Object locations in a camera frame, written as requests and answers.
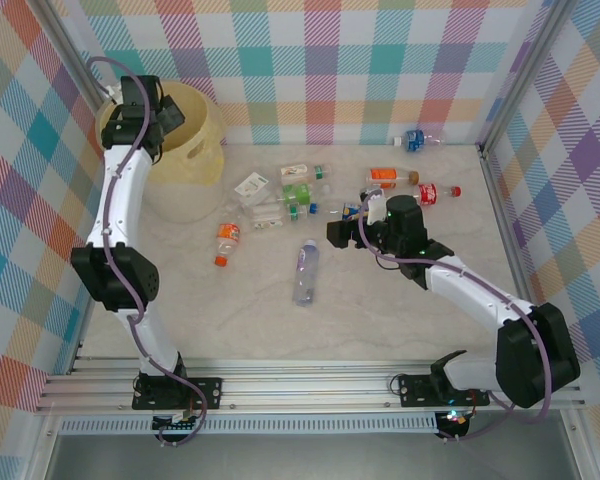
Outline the red cola bottle red cap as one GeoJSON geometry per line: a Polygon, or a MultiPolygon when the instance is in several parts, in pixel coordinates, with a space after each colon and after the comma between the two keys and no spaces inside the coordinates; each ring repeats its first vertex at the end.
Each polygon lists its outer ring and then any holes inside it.
{"type": "Polygon", "coordinates": [[[414,187],[413,197],[420,206],[437,205],[447,199],[459,198],[462,189],[459,186],[445,187],[435,183],[423,183],[414,187]]]}

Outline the clear purple tinted water bottle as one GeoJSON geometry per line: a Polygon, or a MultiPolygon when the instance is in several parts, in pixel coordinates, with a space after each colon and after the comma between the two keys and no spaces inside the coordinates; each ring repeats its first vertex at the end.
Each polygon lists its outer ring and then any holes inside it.
{"type": "Polygon", "coordinates": [[[301,246],[296,263],[292,300],[297,306],[308,307],[314,302],[320,252],[315,240],[301,246]]]}

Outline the clear bottle green neck band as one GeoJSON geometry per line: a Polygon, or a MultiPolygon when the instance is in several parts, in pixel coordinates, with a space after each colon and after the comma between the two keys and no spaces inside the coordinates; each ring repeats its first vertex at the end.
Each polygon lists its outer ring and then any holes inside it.
{"type": "Polygon", "coordinates": [[[307,205],[297,203],[266,203],[250,209],[249,218],[255,230],[266,230],[283,227],[288,224],[300,222],[309,217],[307,205]]]}

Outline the orange label bottle brown cap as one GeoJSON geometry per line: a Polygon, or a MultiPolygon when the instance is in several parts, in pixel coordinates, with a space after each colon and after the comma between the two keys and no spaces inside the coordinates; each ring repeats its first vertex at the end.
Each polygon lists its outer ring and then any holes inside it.
{"type": "Polygon", "coordinates": [[[381,189],[396,189],[417,185],[420,175],[417,171],[396,167],[370,168],[366,174],[366,184],[381,189]]]}

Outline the clear bottle green label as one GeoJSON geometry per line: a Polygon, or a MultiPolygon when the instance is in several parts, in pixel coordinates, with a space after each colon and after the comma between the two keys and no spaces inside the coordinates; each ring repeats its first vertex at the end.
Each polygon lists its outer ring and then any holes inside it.
{"type": "Polygon", "coordinates": [[[282,186],[277,199],[286,205],[317,206],[331,193],[330,184],[297,183],[282,186]]]}

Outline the clear bottle bird label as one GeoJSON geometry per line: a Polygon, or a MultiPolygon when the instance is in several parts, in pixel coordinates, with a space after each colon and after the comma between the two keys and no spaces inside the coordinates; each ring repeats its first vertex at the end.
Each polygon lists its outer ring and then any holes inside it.
{"type": "Polygon", "coordinates": [[[332,173],[329,164],[296,164],[280,169],[280,179],[283,185],[297,183],[312,183],[325,180],[332,173]]]}

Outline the clear bottle white square label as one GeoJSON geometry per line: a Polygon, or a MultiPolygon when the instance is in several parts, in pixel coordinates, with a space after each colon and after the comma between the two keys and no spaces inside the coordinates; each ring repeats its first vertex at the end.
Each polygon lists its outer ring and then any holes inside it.
{"type": "Polygon", "coordinates": [[[252,172],[233,189],[233,193],[244,206],[259,205],[269,198],[271,181],[257,172],[252,172]]]}

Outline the yellow plastic bin liner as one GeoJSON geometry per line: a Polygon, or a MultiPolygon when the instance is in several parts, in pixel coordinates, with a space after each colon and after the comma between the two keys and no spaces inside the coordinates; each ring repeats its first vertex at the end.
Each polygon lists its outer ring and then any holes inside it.
{"type": "Polygon", "coordinates": [[[112,97],[98,111],[97,139],[105,153],[105,184],[120,167],[149,168],[154,184],[212,186],[220,181],[225,127],[219,108],[204,93],[179,82],[123,76],[108,88],[112,97]]]}

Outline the blue label bottle white cap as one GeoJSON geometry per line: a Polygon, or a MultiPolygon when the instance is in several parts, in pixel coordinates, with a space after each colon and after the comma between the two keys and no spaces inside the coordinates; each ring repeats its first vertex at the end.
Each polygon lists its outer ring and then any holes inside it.
{"type": "Polygon", "coordinates": [[[443,132],[430,133],[421,129],[405,131],[401,136],[393,138],[393,146],[401,147],[406,152],[418,152],[429,147],[438,147],[446,144],[443,132]]]}

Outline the right circuit board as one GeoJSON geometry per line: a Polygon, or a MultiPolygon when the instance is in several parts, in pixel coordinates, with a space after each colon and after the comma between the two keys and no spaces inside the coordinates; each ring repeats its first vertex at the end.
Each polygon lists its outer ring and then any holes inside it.
{"type": "Polygon", "coordinates": [[[470,421],[473,417],[471,412],[458,412],[451,410],[436,414],[436,425],[438,432],[436,435],[442,439],[452,439],[456,436],[465,436],[470,427],[470,421]]]}

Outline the circuit board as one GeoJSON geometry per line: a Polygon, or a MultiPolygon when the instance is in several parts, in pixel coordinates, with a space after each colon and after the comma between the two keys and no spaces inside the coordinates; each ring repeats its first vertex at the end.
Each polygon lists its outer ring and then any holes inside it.
{"type": "Polygon", "coordinates": [[[197,415],[156,415],[152,417],[151,429],[163,434],[189,434],[196,429],[199,417],[197,415]]]}
{"type": "Polygon", "coordinates": [[[471,412],[458,412],[451,410],[436,414],[436,425],[438,432],[436,435],[442,439],[452,439],[456,436],[465,436],[470,427],[470,421],[473,417],[471,412]]]}

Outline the grey metal sheet panel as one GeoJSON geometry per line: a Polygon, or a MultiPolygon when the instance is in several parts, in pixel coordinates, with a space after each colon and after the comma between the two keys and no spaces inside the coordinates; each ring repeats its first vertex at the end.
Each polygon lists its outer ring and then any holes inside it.
{"type": "Polygon", "coordinates": [[[466,444],[432,435],[63,436],[45,480],[580,480],[556,429],[466,444]]]}

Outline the aluminium frame post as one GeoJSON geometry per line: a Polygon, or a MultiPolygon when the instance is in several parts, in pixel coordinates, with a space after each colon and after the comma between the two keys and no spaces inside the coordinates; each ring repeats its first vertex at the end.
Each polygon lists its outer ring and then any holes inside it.
{"type": "Polygon", "coordinates": [[[517,69],[509,82],[510,87],[506,90],[492,119],[485,125],[485,132],[476,144],[482,161],[486,161],[494,152],[496,144],[505,133],[515,110],[536,78],[552,45],[577,3],[578,0],[552,0],[551,4],[545,8],[546,15],[543,17],[543,22],[538,23],[534,20],[531,24],[530,29],[534,31],[532,42],[523,41],[527,47],[524,54],[517,55],[513,62],[517,69]]]}
{"type": "Polygon", "coordinates": [[[51,1],[26,0],[26,2],[58,52],[65,68],[76,83],[80,93],[84,96],[86,103],[93,110],[97,110],[103,103],[103,97],[99,93],[99,89],[92,80],[83,58],[73,44],[51,1]]]}

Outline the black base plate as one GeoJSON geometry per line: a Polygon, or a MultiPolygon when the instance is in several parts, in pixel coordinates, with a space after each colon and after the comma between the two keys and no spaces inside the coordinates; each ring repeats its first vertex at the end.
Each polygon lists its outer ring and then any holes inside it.
{"type": "Polygon", "coordinates": [[[406,375],[397,377],[401,406],[448,407],[488,406],[489,395],[480,390],[457,390],[449,383],[440,383],[430,375],[406,375]]]}
{"type": "MultiPolygon", "coordinates": [[[[204,395],[209,410],[220,406],[222,379],[202,377],[187,379],[204,395]]],[[[200,410],[202,398],[191,387],[168,376],[138,375],[133,382],[133,410],[200,410]]]]}

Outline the right aluminium frame post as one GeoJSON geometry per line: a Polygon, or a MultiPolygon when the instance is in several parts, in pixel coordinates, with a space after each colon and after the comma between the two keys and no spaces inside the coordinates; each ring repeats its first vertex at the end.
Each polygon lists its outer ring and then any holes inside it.
{"type": "Polygon", "coordinates": [[[527,47],[524,54],[517,55],[513,62],[517,69],[509,82],[510,87],[506,90],[492,119],[485,125],[485,132],[476,144],[482,161],[486,161],[494,152],[496,144],[505,133],[515,110],[536,78],[552,45],[577,3],[578,0],[552,0],[551,4],[545,8],[546,15],[543,17],[543,22],[538,23],[534,20],[531,24],[530,29],[534,31],[532,42],[523,41],[527,47]]]}

